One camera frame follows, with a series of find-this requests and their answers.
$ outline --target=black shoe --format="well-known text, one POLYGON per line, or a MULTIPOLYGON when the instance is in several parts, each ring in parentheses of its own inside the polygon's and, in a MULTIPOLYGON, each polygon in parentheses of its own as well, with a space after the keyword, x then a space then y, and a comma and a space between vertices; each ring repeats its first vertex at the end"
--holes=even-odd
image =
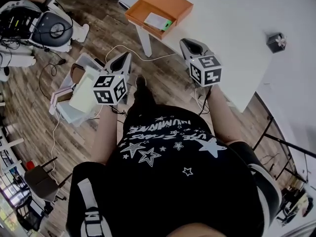
POLYGON ((137 88, 146 87, 147 85, 146 78, 144 78, 142 75, 137 76, 135 80, 135 84, 137 88))

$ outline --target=electronic device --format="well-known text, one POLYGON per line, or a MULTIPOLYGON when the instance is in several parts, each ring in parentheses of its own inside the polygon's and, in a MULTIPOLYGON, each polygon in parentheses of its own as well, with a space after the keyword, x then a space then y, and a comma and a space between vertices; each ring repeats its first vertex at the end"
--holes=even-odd
POLYGON ((0 8, 0 36, 38 47, 61 47, 73 35, 72 25, 52 11, 41 12, 27 0, 11 1, 0 8))
POLYGON ((126 82, 129 79, 131 61, 131 53, 125 52, 106 63, 93 86, 99 105, 117 105, 127 93, 126 82))
POLYGON ((194 81, 202 87, 221 81, 222 65, 207 45, 195 39, 181 39, 180 48, 194 81))

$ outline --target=leg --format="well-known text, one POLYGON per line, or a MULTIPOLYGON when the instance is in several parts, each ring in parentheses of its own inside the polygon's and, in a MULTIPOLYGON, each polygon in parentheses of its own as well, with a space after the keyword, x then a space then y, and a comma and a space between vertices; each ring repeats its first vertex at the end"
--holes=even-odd
POLYGON ((156 105, 153 94, 147 88, 146 79, 143 76, 138 76, 136 78, 137 90, 134 93, 134 104, 128 110, 128 113, 142 113, 148 111, 150 108, 156 105))
POLYGON ((152 47, 150 45, 149 33, 142 29, 140 26, 135 25, 136 30, 140 39, 140 42, 143 46, 144 53, 147 57, 151 57, 153 54, 152 47))

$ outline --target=white cable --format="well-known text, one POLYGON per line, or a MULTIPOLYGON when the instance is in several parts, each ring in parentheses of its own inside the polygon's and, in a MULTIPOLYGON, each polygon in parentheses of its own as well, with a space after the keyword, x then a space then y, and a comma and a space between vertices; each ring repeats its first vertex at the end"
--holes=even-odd
MULTIPOLYGON (((58 117, 58 112, 55 111, 55 114, 56 114, 56 116, 57 116, 58 122, 57 122, 57 125, 55 126, 55 129, 53 130, 53 140, 54 140, 54 144, 53 144, 53 147, 51 148, 51 151, 50 151, 50 155, 51 155, 51 158, 52 158, 52 159, 54 158, 54 157, 53 157, 53 149, 54 149, 54 147, 55 147, 55 145, 56 145, 56 142, 55 142, 55 131, 56 131, 56 129, 57 129, 58 125, 59 125, 59 121, 60 121, 60 119, 59 119, 59 117, 58 117)), ((53 161, 53 163, 54 163, 54 167, 53 167, 52 171, 54 171, 54 170, 55 170, 55 167, 56 167, 56 164, 55 164, 54 161, 53 161)), ((51 178, 54 179, 55 182, 57 183, 56 179, 51 175, 52 171, 49 173, 49 175, 50 175, 51 178)))
POLYGON ((171 55, 175 55, 175 54, 176 54, 176 53, 173 53, 173 54, 168 54, 168 55, 165 55, 165 56, 162 56, 162 57, 158 57, 158 58, 155 58, 155 59, 151 59, 151 60, 144 60, 144 59, 142 59, 134 50, 129 49, 128 47, 126 47, 126 46, 124 46, 124 45, 116 45, 116 46, 113 47, 113 48, 110 50, 110 52, 108 52, 107 55, 105 56, 105 62, 108 62, 108 61, 107 61, 107 57, 108 57, 109 53, 111 53, 111 52, 112 52, 115 48, 117 48, 118 46, 123 46, 123 47, 125 47, 127 50, 132 51, 132 52, 133 52, 134 54, 136 54, 137 57, 138 57, 139 59, 141 59, 142 61, 155 61, 155 60, 158 60, 158 59, 161 59, 161 58, 168 57, 168 56, 171 56, 171 55))
MULTIPOLYGON (((198 99, 197 99, 197 89, 195 90, 195 96, 196 96, 196 102, 197 102, 197 105, 199 106, 199 108, 201 109, 201 110, 203 110, 202 109, 202 106, 201 105, 199 105, 199 103, 198 103, 198 99)), ((206 113, 208 113, 209 112, 209 108, 205 105, 205 107, 204 108, 207 108, 207 112, 205 112, 204 110, 204 112, 205 113, 202 113, 202 114, 206 114, 206 113)))
POLYGON ((53 130, 53 140, 54 140, 54 144, 53 144, 53 147, 51 148, 51 151, 50 151, 50 155, 51 155, 51 158, 53 159, 54 157, 53 157, 53 149, 54 149, 54 147, 55 147, 55 131, 56 131, 56 129, 57 129, 57 127, 58 127, 58 125, 59 125, 59 117, 58 117, 58 112, 56 112, 55 111, 55 114, 56 114, 56 116, 57 116, 57 119, 58 119, 58 122, 57 122, 57 125, 55 126, 55 129, 53 130))
POLYGON ((99 110, 98 114, 96 116, 94 116, 93 118, 89 118, 89 119, 95 119, 96 117, 99 116, 100 112, 102 111, 103 105, 101 106, 101 109, 99 110))

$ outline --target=white robot part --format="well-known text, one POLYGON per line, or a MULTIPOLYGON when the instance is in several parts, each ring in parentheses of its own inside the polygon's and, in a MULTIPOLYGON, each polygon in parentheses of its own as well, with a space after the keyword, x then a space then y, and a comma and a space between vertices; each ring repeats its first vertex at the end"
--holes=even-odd
POLYGON ((117 105, 127 93, 132 55, 125 52, 105 65, 94 83, 93 93, 99 105, 117 105))
POLYGON ((182 39, 180 48, 195 82, 206 87, 221 81, 222 65, 207 45, 195 39, 182 39))

